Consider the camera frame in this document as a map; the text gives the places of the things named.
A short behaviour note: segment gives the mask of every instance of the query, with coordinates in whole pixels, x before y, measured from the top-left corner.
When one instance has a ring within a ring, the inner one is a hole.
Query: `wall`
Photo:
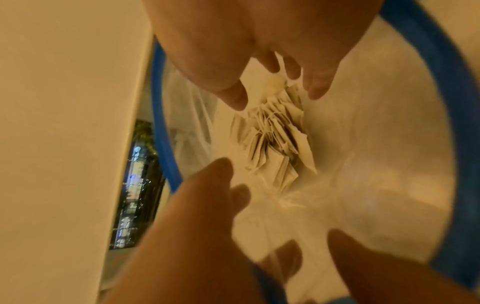
[[[138,1],[2,0],[2,303],[95,301],[151,39]]]

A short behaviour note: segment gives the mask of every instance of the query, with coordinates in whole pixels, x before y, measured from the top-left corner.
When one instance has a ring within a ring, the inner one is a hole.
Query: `blue plastic rim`
[[[380,15],[423,58],[446,108],[456,158],[457,185],[453,215],[432,269],[474,288],[480,274],[480,95],[471,71],[455,45],[414,0],[386,0]],[[162,74],[166,57],[156,45],[152,69],[155,145],[172,192],[182,176],[170,146],[162,108]],[[268,277],[254,273],[267,303],[286,303],[285,293]],[[353,302],[343,298],[336,303]]]

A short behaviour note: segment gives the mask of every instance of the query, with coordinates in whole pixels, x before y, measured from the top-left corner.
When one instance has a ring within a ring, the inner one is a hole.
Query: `hand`
[[[232,176],[230,161],[219,159],[184,182],[103,304],[264,304],[250,261],[232,240],[234,217],[250,201],[245,185],[230,187]],[[290,241],[258,265],[281,284],[301,264]]]
[[[242,110],[240,76],[251,57],[296,79],[311,99],[329,89],[342,58],[383,0],[143,0],[153,31],[192,82]]]
[[[265,304],[249,260],[232,240],[234,217],[250,201],[246,186],[230,187],[232,176],[232,164],[219,159],[183,183],[103,304]],[[480,303],[428,267],[371,251],[341,231],[329,233],[328,246],[360,304]],[[259,263],[279,284],[301,265],[294,241]]]

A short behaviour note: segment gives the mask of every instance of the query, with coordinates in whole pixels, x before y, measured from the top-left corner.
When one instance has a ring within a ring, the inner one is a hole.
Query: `plastic bag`
[[[280,75],[286,78],[284,71]],[[249,107],[258,104],[270,77],[258,62],[249,63],[241,78]],[[232,184],[246,183],[252,190],[250,206],[235,220],[233,236],[242,250],[259,260],[290,239],[299,243],[303,263],[286,285],[289,302],[325,302],[348,294],[327,248],[331,228],[418,261],[434,253],[455,187],[447,117],[417,53],[382,20],[375,20],[342,61],[321,100],[310,101],[300,90],[318,173],[299,172],[282,194],[270,192],[245,170],[245,156],[229,139],[233,110],[171,65],[163,91],[182,175],[226,156],[234,164]]]

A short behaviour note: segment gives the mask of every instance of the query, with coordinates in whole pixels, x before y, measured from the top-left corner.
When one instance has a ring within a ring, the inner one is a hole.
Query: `crumpled paper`
[[[299,161],[317,173],[305,133],[298,87],[285,87],[260,100],[247,117],[235,114],[230,139],[246,155],[246,168],[273,189],[283,192],[298,178]]]

